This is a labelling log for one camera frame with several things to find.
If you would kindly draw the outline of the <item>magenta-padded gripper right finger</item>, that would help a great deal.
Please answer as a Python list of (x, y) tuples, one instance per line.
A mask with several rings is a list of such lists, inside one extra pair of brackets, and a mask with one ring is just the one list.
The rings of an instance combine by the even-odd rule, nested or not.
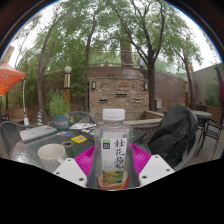
[(141, 187), (157, 181), (174, 170), (159, 155), (150, 155), (137, 145), (132, 145), (133, 162)]

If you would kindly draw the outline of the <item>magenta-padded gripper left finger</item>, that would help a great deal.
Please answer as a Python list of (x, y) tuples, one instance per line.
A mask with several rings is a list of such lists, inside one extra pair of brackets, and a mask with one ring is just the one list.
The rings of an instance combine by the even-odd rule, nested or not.
[(66, 158), (53, 172), (80, 187), (86, 187), (93, 161), (94, 147), (90, 147), (76, 158)]

